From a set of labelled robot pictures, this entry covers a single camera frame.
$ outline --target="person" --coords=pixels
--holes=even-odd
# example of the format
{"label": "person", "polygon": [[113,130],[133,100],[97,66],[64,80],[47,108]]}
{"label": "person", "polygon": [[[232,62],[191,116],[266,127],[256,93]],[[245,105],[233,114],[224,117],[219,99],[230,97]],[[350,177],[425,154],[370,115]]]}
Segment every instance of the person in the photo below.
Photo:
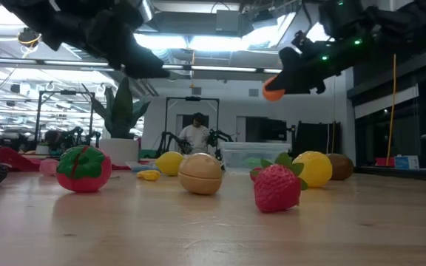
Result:
{"label": "person", "polygon": [[186,140],[192,146],[192,152],[195,153],[207,153],[209,131],[203,126],[204,115],[202,113],[193,114],[193,121],[190,126],[186,126],[182,129],[182,132],[178,136],[181,140]]}

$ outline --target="metal frame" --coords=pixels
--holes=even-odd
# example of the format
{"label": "metal frame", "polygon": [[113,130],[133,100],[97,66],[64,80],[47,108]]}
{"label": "metal frame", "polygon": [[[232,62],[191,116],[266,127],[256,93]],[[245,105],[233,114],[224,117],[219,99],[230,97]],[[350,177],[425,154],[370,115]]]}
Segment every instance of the metal frame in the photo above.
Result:
{"label": "metal frame", "polygon": [[[42,99],[42,96],[47,93],[50,94],[50,96],[47,99]],[[34,133],[34,142],[37,143],[38,142],[38,132],[39,132],[39,127],[40,127],[40,122],[41,122],[41,108],[42,108],[42,104],[44,104],[47,100],[50,99],[50,97],[54,94],[60,94],[60,95],[89,95],[90,97],[95,97],[95,93],[94,92],[74,92],[74,91],[57,91],[57,92],[51,92],[51,91],[39,91],[38,92],[38,105],[37,105],[37,118],[35,119],[35,133]],[[91,111],[90,111],[90,116],[89,116],[89,133],[88,134],[92,134],[93,131],[93,106],[91,107]]]}
{"label": "metal frame", "polygon": [[165,121],[163,126],[163,131],[167,132],[167,115],[169,113],[169,101],[170,100],[185,100],[185,101],[202,101],[202,100],[214,100],[216,101],[216,128],[219,129],[219,121],[220,121],[220,99],[218,98],[199,98],[199,97],[167,97],[166,98],[166,114]]}

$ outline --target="table surface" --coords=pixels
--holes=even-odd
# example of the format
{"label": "table surface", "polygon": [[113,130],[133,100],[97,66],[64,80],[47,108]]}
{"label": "table surface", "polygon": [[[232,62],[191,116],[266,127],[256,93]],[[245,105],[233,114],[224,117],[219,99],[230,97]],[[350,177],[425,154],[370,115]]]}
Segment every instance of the table surface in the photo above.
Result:
{"label": "table surface", "polygon": [[114,173],[96,194],[54,177],[0,186],[0,266],[425,265],[426,182],[355,174],[305,191],[300,207],[262,214],[249,177],[217,195]]}

